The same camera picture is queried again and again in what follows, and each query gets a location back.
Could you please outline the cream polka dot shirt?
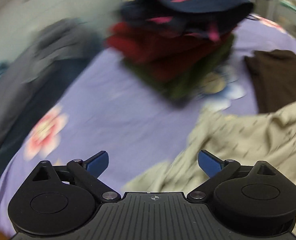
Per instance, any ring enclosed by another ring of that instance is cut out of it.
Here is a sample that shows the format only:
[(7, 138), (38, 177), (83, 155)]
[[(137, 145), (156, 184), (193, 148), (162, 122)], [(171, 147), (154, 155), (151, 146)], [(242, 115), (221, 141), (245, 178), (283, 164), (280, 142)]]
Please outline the cream polka dot shirt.
[(187, 148), (172, 163), (158, 163), (135, 177), (124, 190), (188, 194), (208, 178), (197, 163), (200, 150), (242, 165), (267, 161), (296, 184), (296, 102), (274, 113), (248, 116), (203, 108)]

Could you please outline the purple floral bed sheet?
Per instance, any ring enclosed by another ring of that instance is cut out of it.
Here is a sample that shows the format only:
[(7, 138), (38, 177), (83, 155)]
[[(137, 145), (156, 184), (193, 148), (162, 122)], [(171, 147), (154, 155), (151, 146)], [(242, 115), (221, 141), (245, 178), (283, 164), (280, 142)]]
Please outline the purple floral bed sheet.
[(64, 165), (99, 151), (109, 154), (103, 182), (117, 191), (151, 166), (172, 161), (187, 146), (204, 99), (177, 107), (121, 64), (113, 49), (100, 53), (69, 87), (56, 107), (65, 123), (51, 147), (23, 144), (0, 178), (0, 232), (13, 236), (9, 201), (41, 160)]

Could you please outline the dark green folded garment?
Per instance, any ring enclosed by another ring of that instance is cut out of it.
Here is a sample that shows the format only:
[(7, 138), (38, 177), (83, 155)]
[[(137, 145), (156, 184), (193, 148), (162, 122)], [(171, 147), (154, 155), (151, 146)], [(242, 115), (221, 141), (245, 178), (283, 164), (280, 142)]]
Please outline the dark green folded garment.
[(235, 36), (232, 34), (217, 51), (196, 61), (188, 70), (169, 81), (159, 81), (142, 66), (123, 59), (124, 67), (134, 74), (145, 85), (162, 94), (167, 100), (176, 105), (184, 105), (192, 96), (195, 89), (201, 87), (205, 77), (214, 72), (228, 58)]

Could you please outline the brown folded garment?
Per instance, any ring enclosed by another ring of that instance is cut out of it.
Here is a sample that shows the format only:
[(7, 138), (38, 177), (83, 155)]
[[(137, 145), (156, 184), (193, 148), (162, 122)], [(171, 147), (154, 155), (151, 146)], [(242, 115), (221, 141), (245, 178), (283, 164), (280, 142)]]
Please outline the brown folded garment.
[(296, 102), (296, 54), (290, 50), (253, 52), (244, 57), (260, 114)]

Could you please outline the red folded garment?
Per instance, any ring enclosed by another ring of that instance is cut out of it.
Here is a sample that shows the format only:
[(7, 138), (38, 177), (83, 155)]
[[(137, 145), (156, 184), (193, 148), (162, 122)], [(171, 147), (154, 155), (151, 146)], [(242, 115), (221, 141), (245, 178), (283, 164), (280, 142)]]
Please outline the red folded garment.
[(119, 22), (110, 29), (107, 45), (120, 51), (160, 82), (169, 82), (232, 41), (231, 32), (212, 41), (195, 35), (176, 35), (151, 25), (132, 27)]

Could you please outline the dark grey duvet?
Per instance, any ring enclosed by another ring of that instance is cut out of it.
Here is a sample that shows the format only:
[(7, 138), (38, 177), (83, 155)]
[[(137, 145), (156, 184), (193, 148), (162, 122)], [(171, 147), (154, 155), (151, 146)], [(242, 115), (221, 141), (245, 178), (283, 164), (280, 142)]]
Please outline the dark grey duvet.
[(34, 125), (102, 50), (102, 38), (76, 18), (37, 32), (0, 78), (0, 178)]

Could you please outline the navy pink patterned garment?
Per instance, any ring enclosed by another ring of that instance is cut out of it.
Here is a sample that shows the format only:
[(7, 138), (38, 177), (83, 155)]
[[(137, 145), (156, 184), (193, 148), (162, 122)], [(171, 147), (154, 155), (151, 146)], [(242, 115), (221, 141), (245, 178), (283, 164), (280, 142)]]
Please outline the navy pink patterned garment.
[(120, 8), (131, 25), (162, 25), (177, 35), (218, 41), (253, 10), (250, 0), (131, 0)]

